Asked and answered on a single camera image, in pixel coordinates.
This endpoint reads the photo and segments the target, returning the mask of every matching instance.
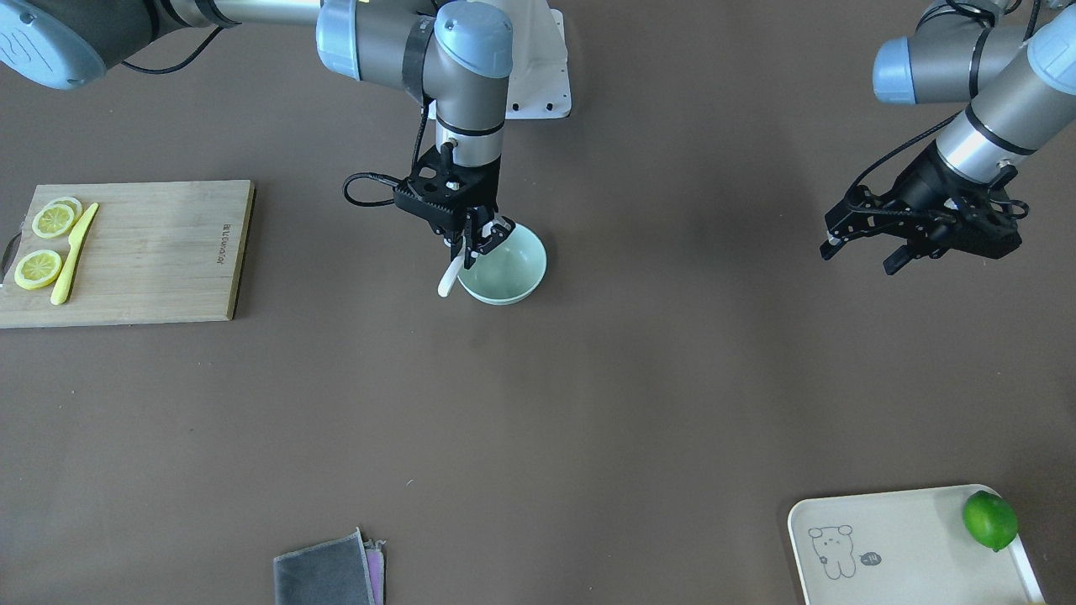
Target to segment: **black cable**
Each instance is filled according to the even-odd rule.
[[[923,16],[919,18],[919,23],[916,24],[916,31],[919,31],[919,28],[923,27],[924,23],[926,23],[926,22],[933,19],[934,17],[938,16],[939,14],[944,13],[945,10],[946,10],[946,6],[947,5],[944,4],[944,3],[943,4],[938,4],[938,5],[930,9],[925,13],[923,13]]]
[[[990,203],[993,203],[995,206],[1001,206],[1002,211],[1005,213],[1005,215],[1009,216],[1014,221],[1021,221],[1023,219],[1027,219],[1028,214],[1031,212],[1031,207],[1028,206],[1028,202],[1021,201],[1019,199],[1005,199],[1005,200],[990,199]],[[1021,214],[1016,214],[1015,212],[1013,212],[1014,207],[1023,210],[1023,212]]]
[[[187,67],[188,65],[190,65],[190,61],[197,59],[198,55],[200,55],[202,53],[202,51],[204,51],[206,47],[209,46],[210,42],[212,42],[213,39],[216,38],[222,31],[224,31],[223,27],[217,27],[216,29],[214,29],[213,32],[210,33],[208,37],[206,37],[206,40],[203,40],[202,43],[199,44],[197,48],[195,48],[195,52],[190,53],[190,56],[187,57],[187,58],[185,58],[185,59],[183,59],[183,61],[180,62],[179,65],[174,65],[172,67],[167,67],[165,69],[146,69],[144,67],[138,67],[138,66],[131,65],[131,64],[129,64],[127,61],[123,61],[123,65],[124,65],[124,67],[126,67],[128,69],[133,69],[134,71],[137,71],[139,73],[148,73],[151,75],[164,75],[166,73],[174,73],[174,72],[180,71],[181,69]]]
[[[983,11],[982,9],[972,4],[958,4],[955,0],[945,0],[945,3],[958,14],[973,18],[977,22],[987,22],[987,27],[994,27],[995,25],[994,14],[989,11]],[[967,6],[971,6],[973,10],[968,10]]]
[[[419,133],[414,138],[414,151],[411,154],[411,170],[419,165],[419,151],[422,149],[422,138],[426,133],[426,123],[429,121],[429,101],[422,104],[422,122],[419,123]],[[351,203],[362,207],[362,208],[380,208],[382,206],[392,206],[394,203],[393,199],[382,199],[381,201],[362,201],[351,197],[348,188],[352,183],[359,180],[370,180],[377,181],[382,185],[388,185],[390,187],[396,188],[404,184],[402,181],[395,177],[390,177],[388,174],[379,174],[377,172],[356,172],[351,177],[348,177],[343,181],[343,197]]]
[[[414,138],[414,151],[411,152],[411,169],[419,165],[419,151],[422,149],[422,137],[426,133],[426,122],[429,121],[429,99],[422,103],[422,117],[419,123],[419,135]]]
[[[931,126],[930,128],[928,128],[923,132],[921,132],[921,133],[917,135],[916,137],[911,138],[910,140],[908,140],[903,145],[901,145],[901,146],[896,147],[895,150],[889,152],[888,154],[883,155],[877,161],[875,161],[874,164],[872,164],[870,166],[868,166],[866,170],[864,170],[863,172],[861,172],[860,175],[856,177],[854,181],[852,181],[851,186],[848,187],[848,193],[851,194],[852,189],[854,189],[855,187],[858,187],[860,185],[860,183],[863,182],[863,179],[866,179],[867,175],[870,174],[872,172],[874,172],[875,169],[877,169],[879,166],[881,166],[882,164],[886,164],[890,159],[893,159],[894,156],[896,156],[897,154],[900,154],[904,150],[910,147],[911,145],[918,143],[919,141],[922,141],[926,137],[930,137],[931,135],[933,135],[933,133],[937,132],[938,130],[945,128],[946,126],[949,125],[950,122],[952,122],[953,119],[955,119],[957,116],[960,115],[961,112],[963,112],[963,111],[964,110],[961,110],[961,111],[959,111],[959,112],[950,115],[949,117],[943,119],[942,122],[938,122],[934,126]]]
[[[1042,5],[1043,0],[1035,0],[1031,5],[1031,17],[1028,19],[1028,30],[1023,32],[1024,42],[1035,34],[1035,23],[1038,22],[1038,10]]]
[[[929,212],[920,212],[917,210],[884,210],[881,208],[863,208],[862,206],[855,206],[851,201],[845,200],[845,206],[848,208],[849,212],[854,212],[855,214],[869,214],[872,216],[894,216],[896,219],[912,219],[918,221],[934,221],[936,219],[946,219],[944,215],[936,216]]]
[[[371,181],[377,181],[377,182],[379,182],[379,183],[381,183],[383,185],[388,185],[390,187],[393,187],[393,188],[396,188],[396,187],[398,187],[398,186],[400,186],[400,185],[404,184],[402,181],[400,181],[399,179],[396,179],[395,177],[390,177],[388,174],[378,174],[377,172],[356,172],[356,173],[352,174],[351,177],[348,177],[346,179],[344,179],[344,182],[343,182],[343,197],[344,197],[344,199],[346,199],[348,201],[354,203],[355,206],[359,206],[359,207],[363,207],[363,208],[379,208],[381,206],[392,206],[393,205],[393,200],[392,199],[383,199],[381,201],[360,201],[360,200],[357,200],[357,199],[351,197],[351,194],[348,193],[348,187],[352,183],[354,183],[355,181],[358,181],[360,179],[369,179]]]

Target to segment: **white mounting plate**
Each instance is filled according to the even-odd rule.
[[[1019,536],[994,552],[976,543],[964,527],[964,502],[979,490],[994,493],[973,484],[796,504],[789,512],[789,537],[805,602],[1017,605],[1043,601]]]
[[[568,82],[568,59],[564,38],[564,13],[550,9],[556,24],[560,40],[542,37],[536,31],[521,31],[527,27],[536,30],[541,24],[525,17],[513,16],[512,6],[506,0],[489,0],[489,3],[507,9],[515,26],[516,44],[512,47],[512,74],[508,78],[508,105],[506,119],[552,119],[567,117],[571,112],[571,87]],[[437,117],[437,101],[429,108],[431,118]]]

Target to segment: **brown table surface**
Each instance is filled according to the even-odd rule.
[[[39,183],[258,186],[235,321],[0,333],[0,601],[271,603],[274,555],[358,524],[392,605],[793,604],[797,501],[981,482],[1076,602],[1076,132],[1010,185],[1009,257],[823,263],[851,179],[959,107],[873,97],[921,6],[554,8],[572,115],[508,124],[499,197],[550,267],[507,308],[438,298],[428,227],[341,199],[405,171],[417,110],[309,28],[75,93],[0,71],[5,234]]]

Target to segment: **robot end cap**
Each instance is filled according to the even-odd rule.
[[[890,40],[878,50],[874,65],[875,97],[883,103],[914,105],[916,88],[911,80],[908,39]]]
[[[1031,69],[1050,87],[1076,95],[1076,8],[1043,26],[1028,44]]]
[[[38,84],[70,90],[104,78],[104,60],[59,19],[23,0],[0,0],[0,61]]]
[[[355,46],[355,3],[348,0],[326,0],[317,13],[314,29],[317,56],[329,70],[362,80],[358,71],[358,48]]]
[[[512,22],[485,2],[450,2],[437,12],[434,34],[459,65],[484,78],[512,71]]]

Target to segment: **lime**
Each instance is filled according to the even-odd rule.
[[[57,203],[59,203],[61,206],[67,206],[72,211],[74,211],[74,220],[75,220],[75,222],[77,222],[79,217],[82,216],[82,202],[79,201],[77,199],[75,199],[73,197],[70,197],[70,196],[68,196],[68,197],[58,197],[58,198],[49,201],[48,203],[46,203],[45,208],[48,208],[49,206],[56,206]]]
[[[26,290],[38,290],[56,281],[63,261],[53,250],[38,250],[23,257],[15,266],[15,283]]]
[[[964,526],[975,541],[994,549],[1005,548],[1018,531],[1016,512],[1009,503],[990,492],[979,490],[964,503]]]
[[[74,210],[70,206],[56,203],[38,212],[33,217],[32,228],[38,237],[52,239],[68,233],[71,225],[74,225]]]

